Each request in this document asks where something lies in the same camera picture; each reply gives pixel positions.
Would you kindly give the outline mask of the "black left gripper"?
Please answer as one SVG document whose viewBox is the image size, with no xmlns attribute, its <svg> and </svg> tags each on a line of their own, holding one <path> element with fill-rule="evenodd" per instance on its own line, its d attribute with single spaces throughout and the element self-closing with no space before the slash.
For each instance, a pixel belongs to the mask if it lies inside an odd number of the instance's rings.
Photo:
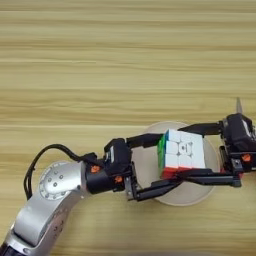
<svg viewBox="0 0 256 256">
<path fill-rule="evenodd" d="M 154 147 L 162 137 L 162 133 L 145 133 L 127 138 L 126 145 L 130 149 Z M 152 182 L 149 187 L 142 188 L 137 184 L 133 162 L 128 165 L 122 165 L 114 174 L 109 172 L 107 166 L 88 165 L 85 171 L 85 178 L 87 190 L 91 194 L 99 194 L 107 191 L 124 191 L 128 200 L 136 201 L 161 197 L 184 182 L 183 179 L 158 180 Z"/>
</svg>

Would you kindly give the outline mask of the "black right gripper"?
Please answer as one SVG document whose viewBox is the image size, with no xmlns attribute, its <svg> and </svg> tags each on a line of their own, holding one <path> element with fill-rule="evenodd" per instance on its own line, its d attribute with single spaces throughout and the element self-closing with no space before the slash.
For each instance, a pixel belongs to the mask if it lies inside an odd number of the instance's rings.
<svg viewBox="0 0 256 256">
<path fill-rule="evenodd" d="M 219 135 L 221 122 L 196 123 L 179 128 L 179 131 L 199 134 L 202 136 Z M 172 183 L 179 186 L 183 182 L 195 183 L 203 186 L 231 186 L 240 187 L 241 179 L 238 175 L 256 171 L 256 152 L 234 152 L 224 146 L 219 147 L 221 157 L 221 172 L 211 169 L 189 169 L 177 172 L 172 178 Z"/>
</svg>

